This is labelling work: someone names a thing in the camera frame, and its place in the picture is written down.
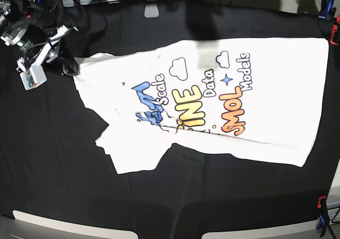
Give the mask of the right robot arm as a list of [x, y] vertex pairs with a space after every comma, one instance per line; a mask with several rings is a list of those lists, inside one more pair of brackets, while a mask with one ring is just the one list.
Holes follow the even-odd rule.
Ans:
[[44, 69], [77, 75], [79, 65], [64, 40], [75, 29], [62, 0], [1, 0], [1, 39], [20, 51], [19, 72], [41, 58]]

